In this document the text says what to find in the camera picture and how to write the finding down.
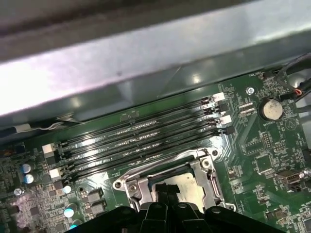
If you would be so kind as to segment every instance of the connector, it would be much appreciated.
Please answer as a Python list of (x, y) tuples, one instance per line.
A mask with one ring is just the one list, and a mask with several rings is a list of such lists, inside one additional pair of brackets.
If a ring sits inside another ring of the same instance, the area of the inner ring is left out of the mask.
[(292, 170), (283, 170), (276, 173), (276, 177), (287, 184), (294, 184), (300, 181), (300, 173)]

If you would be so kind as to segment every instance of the screw hole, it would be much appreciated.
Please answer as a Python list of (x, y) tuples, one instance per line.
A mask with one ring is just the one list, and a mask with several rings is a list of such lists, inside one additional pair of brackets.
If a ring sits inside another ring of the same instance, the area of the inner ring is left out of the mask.
[(115, 187), (116, 187), (116, 188), (121, 188), (121, 182), (116, 182), (116, 183), (115, 183)]

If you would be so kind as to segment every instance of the screw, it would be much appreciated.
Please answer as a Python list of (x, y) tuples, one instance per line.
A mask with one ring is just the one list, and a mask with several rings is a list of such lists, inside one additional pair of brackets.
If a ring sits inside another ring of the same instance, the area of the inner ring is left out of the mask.
[(219, 210), (219, 209), (216, 209), (216, 208), (213, 208), (213, 209), (212, 209), (212, 212), (213, 212), (214, 214), (220, 214), (220, 210)]
[(185, 208), (187, 207), (187, 205), (184, 204), (184, 203), (180, 203), (180, 204), (178, 205), (178, 207), (179, 207), (179, 208), (182, 208), (182, 209), (185, 209)]
[(216, 156), (218, 154), (218, 151), (217, 150), (213, 150), (212, 151), (212, 155)]
[(135, 191), (136, 190), (136, 185), (131, 185), (129, 187), (129, 190), (132, 191), (132, 192)]
[(14, 195), (15, 196), (20, 196), (20, 195), (22, 195), (23, 194), (23, 190), (21, 190), (21, 188), (16, 188), (16, 189), (14, 189)]
[(204, 159), (204, 160), (202, 161), (202, 167), (203, 167), (203, 168), (208, 168), (208, 167), (209, 167), (209, 162), (208, 162), (207, 159)]
[(248, 87), (248, 88), (246, 89), (246, 93), (247, 93), (248, 95), (253, 95), (254, 92), (255, 92), (255, 89), (252, 88), (252, 87)]
[(115, 183), (115, 187), (116, 187), (116, 188), (121, 188), (121, 182), (116, 182), (116, 183)]

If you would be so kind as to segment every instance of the electrolytic capacitor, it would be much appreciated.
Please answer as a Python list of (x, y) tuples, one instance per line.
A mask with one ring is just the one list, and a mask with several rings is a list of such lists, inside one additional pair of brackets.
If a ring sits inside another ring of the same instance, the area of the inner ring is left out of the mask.
[(73, 229), (73, 228), (75, 228), (75, 227), (77, 227), (77, 226), (79, 226), (79, 225), (81, 225), (81, 224), (82, 224), (82, 221), (79, 220), (79, 219), (76, 219), (76, 220), (74, 220), (74, 221), (72, 222), (72, 225), (69, 227), (69, 230), (71, 230), (71, 229)]
[(64, 210), (64, 216), (70, 218), (74, 215), (76, 210), (77, 210), (77, 205), (75, 203), (71, 203)]
[(31, 173), (28, 173), (25, 175), (24, 182), (27, 184), (30, 184), (30, 183), (36, 182), (38, 180), (38, 178), (39, 178), (38, 173), (31, 172)]
[(35, 164), (33, 162), (27, 162), (21, 166), (21, 171), (26, 174), (35, 169)]
[(70, 187), (69, 185), (66, 185), (66, 186), (63, 188), (63, 192), (64, 192), (65, 194), (70, 193), (70, 192), (71, 192), (71, 187)]

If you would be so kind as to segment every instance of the dimm slot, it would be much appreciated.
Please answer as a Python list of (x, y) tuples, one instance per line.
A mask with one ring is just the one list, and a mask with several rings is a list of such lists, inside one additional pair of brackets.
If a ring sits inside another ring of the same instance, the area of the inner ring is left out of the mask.
[[(164, 127), (162, 129), (158, 129), (157, 131), (151, 131), (152, 132), (157, 132), (157, 134), (154, 137), (150, 137), (150, 138), (145, 138), (142, 139), (138, 142), (133, 142), (131, 144), (127, 144), (127, 145), (120, 145), (119, 148), (115, 148), (114, 145), (117, 144), (119, 145), (120, 142), (116, 142), (116, 143), (112, 143), (110, 145), (104, 145), (103, 147), (97, 147), (95, 149), (92, 150), (88, 150), (82, 154), (79, 155), (75, 155), (73, 156), (71, 159), (69, 159), (68, 161), (75, 160), (74, 164), (78, 165), (81, 163), (89, 163), (92, 161), (92, 158), (98, 158), (99, 156), (104, 156), (104, 155), (109, 155), (112, 153), (117, 153), (123, 150), (127, 150), (133, 147), (138, 147), (138, 146), (142, 146), (145, 145), (147, 143), (151, 143), (153, 141), (157, 141), (160, 140), (161, 138), (163, 138), (163, 136), (168, 137), (168, 136), (172, 136), (172, 135), (176, 135), (176, 134), (180, 134), (180, 133), (186, 133), (189, 130), (198, 128), (198, 127), (203, 127), (203, 126), (208, 126), (208, 122), (194, 122), (193, 119), (189, 119), (187, 121), (181, 121), (175, 124), (171, 124), (167, 127)], [(128, 138), (126, 140), (135, 140), (135, 138), (140, 137), (140, 135), (137, 136), (133, 136), (131, 138)]]
[(191, 147), (195, 147), (195, 143), (199, 143), (202, 139), (209, 137), (209, 136), (214, 136), (214, 134), (211, 132), (205, 132), (205, 133), (193, 135), (188, 138), (184, 138), (179, 141), (176, 141), (175, 143), (172, 143), (170, 145), (166, 145), (165, 148), (157, 148), (155, 150), (149, 151), (148, 154), (146, 154), (145, 152), (142, 152), (135, 156), (132, 156), (131, 158), (122, 158), (122, 160), (116, 160), (116, 161), (113, 161), (107, 164), (103, 164), (101, 166), (94, 167), (90, 170), (81, 171), (76, 174), (65, 175), (64, 179), (69, 178), (71, 181), (76, 181), (78, 179), (87, 178), (91, 175), (107, 171), (114, 167), (119, 167), (122, 164), (134, 163), (137, 160), (141, 160), (141, 159), (146, 160), (148, 158), (153, 158), (156, 156), (163, 156), (166, 153), (166, 151), (170, 151), (172, 148), (175, 148), (178, 145), (183, 145), (182, 149), (179, 149), (179, 150), (177, 149), (171, 152), (171, 153), (178, 153), (179, 151), (184, 151), (185, 148), (190, 149)]
[[(149, 121), (151, 117), (161, 117), (160, 119), (162, 119), (163, 117), (170, 116), (170, 114), (173, 114), (173, 115), (179, 114), (179, 113), (182, 113), (182, 112), (185, 112), (185, 111), (189, 111), (189, 110), (191, 110), (193, 108), (199, 107), (200, 105), (201, 105), (201, 100), (193, 101), (193, 102), (187, 103), (187, 104), (185, 104), (183, 106), (179, 106), (179, 107), (172, 108), (172, 109), (169, 109), (169, 110), (166, 110), (166, 111), (162, 111), (160, 113), (156, 113), (156, 114), (149, 115), (149, 116), (144, 116), (144, 117), (141, 117), (141, 118), (139, 118), (139, 117), (135, 118), (135, 122), (136, 123), (143, 123), (144, 121)], [(100, 135), (102, 133), (106, 133), (106, 132), (114, 131), (114, 130), (119, 130), (120, 128), (126, 128), (127, 126), (130, 126), (130, 122), (120, 123), (118, 125), (115, 125), (113, 127), (108, 128), (108, 129), (97, 130), (97, 131), (94, 131), (92, 133), (85, 133), (85, 134), (82, 134), (82, 135), (80, 135), (78, 137), (75, 137), (73, 139), (69, 139), (67, 141), (63, 141), (62, 145), (76, 143), (76, 142), (79, 142), (81, 140), (86, 140), (86, 139), (98, 136), (98, 135)]]
[(127, 129), (129, 129), (128, 132), (122, 134), (122, 135), (118, 135), (118, 132), (122, 131), (117, 131), (117, 132), (107, 132), (105, 134), (102, 134), (101, 137), (102, 139), (101, 140), (96, 140), (96, 138), (90, 138), (88, 140), (95, 140), (95, 143), (92, 143), (92, 144), (88, 144), (87, 145), (84, 145), (84, 146), (81, 146), (81, 147), (78, 147), (76, 149), (71, 149), (71, 150), (67, 150), (65, 153), (69, 153), (69, 154), (74, 154), (74, 153), (81, 153), (81, 152), (86, 152), (86, 150), (92, 150), (94, 148), (97, 148), (101, 145), (104, 145), (106, 143), (110, 143), (110, 142), (114, 142), (114, 141), (119, 141), (119, 140), (122, 140), (122, 139), (125, 139), (129, 136), (132, 136), (134, 134), (138, 134), (138, 133), (144, 133), (144, 132), (147, 132), (147, 131), (150, 131), (152, 129), (158, 129), (158, 128), (161, 128), (161, 127), (164, 127), (164, 126), (167, 126), (167, 125), (170, 125), (170, 124), (174, 124), (176, 122), (180, 122), (180, 121), (183, 121), (183, 120), (189, 120), (189, 119), (193, 119), (193, 118), (200, 118), (200, 117), (203, 117), (204, 116), (204, 113), (200, 113), (199, 111), (196, 112), (197, 115), (195, 114), (192, 114), (192, 115), (185, 115), (185, 116), (182, 116), (182, 117), (179, 117), (179, 118), (174, 118), (174, 119), (171, 119), (171, 120), (167, 120), (163, 123), (161, 122), (155, 122), (153, 125), (147, 125), (146, 128), (142, 128), (140, 130), (135, 130), (135, 127), (136, 125), (133, 125), (131, 127), (128, 127)]
[(90, 169), (91, 168), (90, 165), (98, 166), (98, 165), (101, 165), (103, 163), (111, 162), (113, 160), (118, 160), (118, 159), (122, 159), (124, 157), (132, 156), (135, 153), (147, 152), (147, 151), (153, 150), (157, 147), (166, 147), (167, 145), (169, 145), (172, 142), (182, 140), (182, 138), (180, 138), (180, 137), (183, 137), (183, 136), (189, 137), (189, 136), (194, 135), (194, 134), (200, 134), (200, 131), (202, 129), (205, 129), (205, 127), (201, 126), (199, 128), (195, 128), (192, 130), (188, 129), (188, 130), (185, 130), (184, 134), (182, 134), (182, 135), (180, 135), (179, 133), (176, 133), (173, 136), (165, 137), (165, 138), (162, 138), (160, 140), (154, 141), (154, 142), (149, 143), (149, 144), (137, 146), (136, 149), (113, 152), (113, 154), (110, 154), (110, 155), (109, 154), (101, 155), (101, 157), (98, 157), (95, 160), (91, 160), (91, 161), (86, 162), (85, 165), (79, 165), (79, 166), (75, 167), (73, 169), (73, 172), (79, 172), (81, 170)]

